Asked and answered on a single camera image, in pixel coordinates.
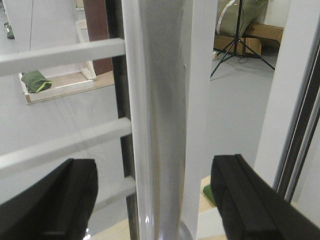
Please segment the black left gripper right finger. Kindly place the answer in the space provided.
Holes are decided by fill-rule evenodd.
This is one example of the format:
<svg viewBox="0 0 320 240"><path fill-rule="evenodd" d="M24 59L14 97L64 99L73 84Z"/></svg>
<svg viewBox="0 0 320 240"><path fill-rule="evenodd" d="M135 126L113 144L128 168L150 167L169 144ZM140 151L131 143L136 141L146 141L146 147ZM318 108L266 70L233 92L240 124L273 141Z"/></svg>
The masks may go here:
<svg viewBox="0 0 320 240"><path fill-rule="evenodd" d="M210 186L229 240L318 240L320 229L274 191L240 154L216 155Z"/></svg>

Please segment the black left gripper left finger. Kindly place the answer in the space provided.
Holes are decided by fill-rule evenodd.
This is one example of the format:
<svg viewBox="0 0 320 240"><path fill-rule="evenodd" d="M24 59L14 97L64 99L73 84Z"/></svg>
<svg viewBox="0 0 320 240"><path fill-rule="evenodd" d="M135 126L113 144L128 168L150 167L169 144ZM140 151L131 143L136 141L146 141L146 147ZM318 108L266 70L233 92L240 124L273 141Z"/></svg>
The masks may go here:
<svg viewBox="0 0 320 240"><path fill-rule="evenodd" d="M82 240L98 195L94 159L67 159L0 205L2 240Z"/></svg>

